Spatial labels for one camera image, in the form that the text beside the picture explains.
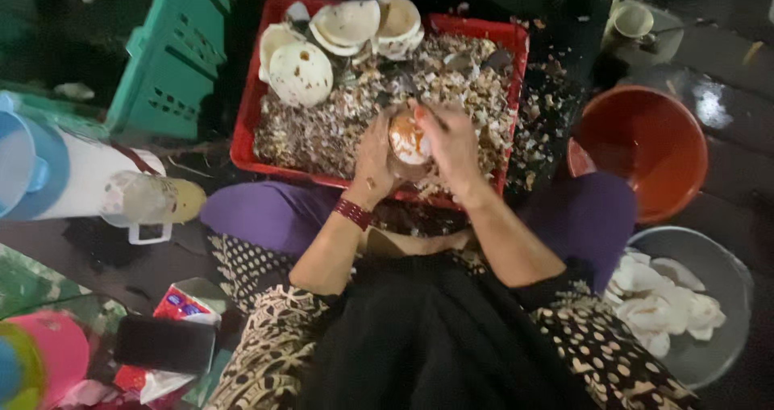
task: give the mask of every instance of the polka dot fabric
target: polka dot fabric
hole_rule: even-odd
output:
[[[584,282],[532,317],[600,408],[703,408]]]
[[[288,284],[296,259],[225,234],[208,237],[218,271],[227,279],[221,288],[244,313],[253,313],[260,295],[269,287]]]

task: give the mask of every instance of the hand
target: hand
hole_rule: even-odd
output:
[[[390,152],[389,119],[400,108],[406,108],[406,105],[391,106],[382,110],[360,139],[354,179],[343,197],[367,211],[372,211],[382,198],[389,196],[401,183],[387,166],[387,156]]]
[[[461,110],[427,108],[413,98],[409,107],[414,109],[416,124],[431,140],[440,174],[462,205],[468,207],[466,203],[470,203],[479,187],[489,187],[479,168],[479,138],[470,117]]]

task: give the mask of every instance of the black and white patterned clothing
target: black and white patterned clothing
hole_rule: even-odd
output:
[[[207,408],[295,408],[302,374],[313,360],[318,324],[329,316],[329,298],[288,284],[290,257],[227,235],[210,241],[229,280],[227,290],[250,318]],[[445,255],[468,266],[472,279],[486,275],[480,258]],[[568,263],[558,277],[509,291],[599,408],[702,408],[697,396],[591,294],[589,284],[583,266]]]

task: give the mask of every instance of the red plastic tray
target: red plastic tray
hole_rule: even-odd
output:
[[[248,70],[245,91],[242,94],[239,113],[237,114],[237,124],[234,129],[234,139],[231,141],[231,160],[234,165],[242,170],[255,171],[267,175],[277,175],[288,179],[300,181],[313,181],[320,185],[334,187],[348,187],[350,181],[341,177],[329,175],[315,175],[305,173],[289,168],[280,168],[273,165],[261,163],[252,152],[252,145],[255,139],[253,130],[260,121],[261,98],[266,94],[268,85],[258,79],[258,69],[261,67],[259,58],[259,45],[261,34],[270,23],[282,21],[285,10],[296,1],[303,2],[309,9],[310,14],[314,15],[317,10],[325,5],[333,5],[341,0],[266,0],[263,7],[261,26],[258,29],[256,45],[252,52],[250,60],[250,69]],[[508,94],[509,106],[518,111],[518,94],[522,88],[522,79],[527,63],[527,54],[529,50],[528,34],[524,28],[511,23],[495,23],[480,19],[461,19],[450,17],[443,14],[431,14],[425,19],[425,28],[430,32],[438,33],[458,33],[468,37],[488,38],[489,40],[500,43],[503,48],[510,50],[513,55],[513,81]],[[516,128],[518,118],[514,113],[514,122],[511,126],[511,137]],[[510,157],[511,150],[506,151],[506,157]],[[506,172],[508,171],[508,162],[492,174],[492,187],[502,195],[503,188],[506,186]],[[434,196],[422,200],[418,197],[418,191],[414,187],[401,188],[395,192],[393,198],[411,202],[427,202],[433,206],[444,208],[459,208],[447,196]]]

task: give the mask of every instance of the mobile phone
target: mobile phone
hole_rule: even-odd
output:
[[[125,316],[113,358],[120,364],[181,374],[207,374],[215,351],[215,327],[189,321]]]

